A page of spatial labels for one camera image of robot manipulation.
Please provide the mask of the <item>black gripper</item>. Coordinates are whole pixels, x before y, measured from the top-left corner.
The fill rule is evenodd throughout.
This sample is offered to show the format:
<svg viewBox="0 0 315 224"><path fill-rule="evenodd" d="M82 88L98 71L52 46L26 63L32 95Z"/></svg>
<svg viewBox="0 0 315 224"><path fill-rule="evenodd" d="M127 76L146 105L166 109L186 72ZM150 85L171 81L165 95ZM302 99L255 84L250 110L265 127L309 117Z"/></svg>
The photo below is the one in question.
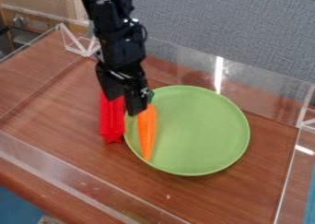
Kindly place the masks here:
<svg viewBox="0 0 315 224"><path fill-rule="evenodd" d="M129 114L137 116L149 107L150 86L142 62L146 58L147 30L131 18L134 0L82 0L94 33L102 45L97 76L106 98L113 101L123 95L125 85Z"/></svg>

